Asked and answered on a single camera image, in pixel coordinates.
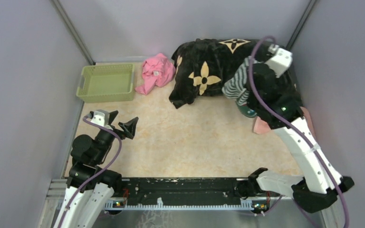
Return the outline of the green white striped towel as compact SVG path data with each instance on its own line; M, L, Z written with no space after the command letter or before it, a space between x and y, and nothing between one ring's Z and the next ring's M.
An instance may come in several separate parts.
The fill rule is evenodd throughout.
M250 60L251 56L244 59L234 76L224 84L221 90L226 98L235 100L235 104L242 115L247 118L254 118L257 113L247 106L247 99L250 94L247 86Z

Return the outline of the black blanket with beige flowers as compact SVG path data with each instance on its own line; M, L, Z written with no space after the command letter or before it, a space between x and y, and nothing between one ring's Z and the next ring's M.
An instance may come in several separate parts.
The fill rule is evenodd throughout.
M181 44L172 56L175 86L169 101L176 109L192 104L199 96L222 96L222 87L251 56L256 39L196 39ZM257 104L250 92L247 104Z

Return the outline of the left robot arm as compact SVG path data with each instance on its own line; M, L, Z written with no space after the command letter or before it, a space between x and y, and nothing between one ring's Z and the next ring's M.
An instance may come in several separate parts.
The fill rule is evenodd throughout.
M66 182L65 196L56 228L91 228L110 198L123 192L122 175L109 169L122 149L124 139L134 139L138 117L119 128L112 125L118 111L90 111L82 120L98 128L92 138L77 136L72 142L72 166Z

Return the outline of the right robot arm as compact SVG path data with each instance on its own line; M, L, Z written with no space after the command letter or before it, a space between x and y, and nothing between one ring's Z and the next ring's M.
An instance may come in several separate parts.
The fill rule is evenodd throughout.
M251 89L251 82L245 84L250 90L249 108L284 142L303 173L291 176L259 168L250 176L249 191L255 196L272 191L291 197L308 213L329 208L339 196L335 186L345 193L355 185L354 180L341 175L324 156L308 126L291 78L276 77L265 63L255 63L246 71L253 74L256 88Z

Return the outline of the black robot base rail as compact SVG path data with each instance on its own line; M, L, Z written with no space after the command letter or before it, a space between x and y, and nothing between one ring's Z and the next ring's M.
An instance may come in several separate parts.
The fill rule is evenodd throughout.
M275 193L255 193L248 178L123 178L122 187L104 205L123 210L267 211Z

